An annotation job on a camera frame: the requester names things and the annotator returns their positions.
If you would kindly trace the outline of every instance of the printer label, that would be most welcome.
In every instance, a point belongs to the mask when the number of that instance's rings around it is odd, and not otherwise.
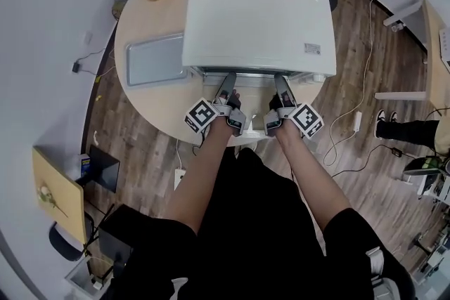
[[[321,46],[318,44],[304,43],[304,52],[319,56],[321,55]]]

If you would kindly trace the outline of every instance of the white printer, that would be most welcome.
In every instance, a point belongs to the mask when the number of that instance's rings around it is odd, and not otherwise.
[[[323,82],[336,74],[328,0],[188,0],[182,63],[220,84],[271,86],[289,80]]]

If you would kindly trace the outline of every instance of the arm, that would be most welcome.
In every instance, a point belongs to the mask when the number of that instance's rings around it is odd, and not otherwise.
[[[226,144],[233,129],[225,117],[211,123],[211,129],[198,155],[189,164],[189,169],[169,199],[165,219],[177,220],[198,232],[210,202]]]
[[[276,131],[276,138],[288,158],[300,190],[323,232],[328,222],[336,214],[351,207],[349,200],[311,154],[292,121],[285,120],[283,122],[283,125]]]

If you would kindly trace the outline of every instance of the black pants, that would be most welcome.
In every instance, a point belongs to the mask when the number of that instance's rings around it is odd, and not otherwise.
[[[425,145],[434,150],[438,123],[438,120],[430,120],[428,122],[416,120],[409,123],[379,122],[377,125],[377,136],[384,139]]]

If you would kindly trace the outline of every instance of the power strip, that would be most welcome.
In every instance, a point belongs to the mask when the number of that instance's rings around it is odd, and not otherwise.
[[[362,112],[356,112],[354,115],[354,121],[353,121],[353,131],[357,133],[359,131],[359,128],[361,127],[361,119],[363,117]]]

